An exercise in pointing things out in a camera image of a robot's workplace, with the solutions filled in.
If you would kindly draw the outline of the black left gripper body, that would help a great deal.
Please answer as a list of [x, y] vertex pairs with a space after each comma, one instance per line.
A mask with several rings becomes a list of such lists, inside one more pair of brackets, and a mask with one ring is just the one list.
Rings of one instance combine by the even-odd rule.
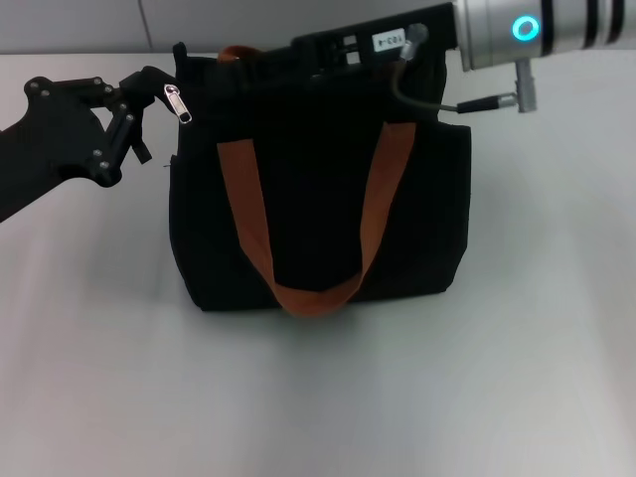
[[89, 96], [106, 85], [101, 78], [27, 81], [25, 115], [1, 132], [1, 219], [15, 215], [70, 179], [109, 188], [121, 180], [121, 167], [97, 170], [93, 162], [99, 119], [111, 114], [93, 107]]

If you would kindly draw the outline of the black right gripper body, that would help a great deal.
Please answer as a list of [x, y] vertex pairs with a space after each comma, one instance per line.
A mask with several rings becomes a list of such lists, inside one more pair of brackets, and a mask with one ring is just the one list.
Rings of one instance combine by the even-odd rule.
[[338, 29], [297, 37], [291, 49], [301, 70], [311, 76], [349, 68], [374, 69], [395, 62], [412, 25], [426, 28], [424, 44], [446, 51], [457, 47], [454, 7], [450, 2]]

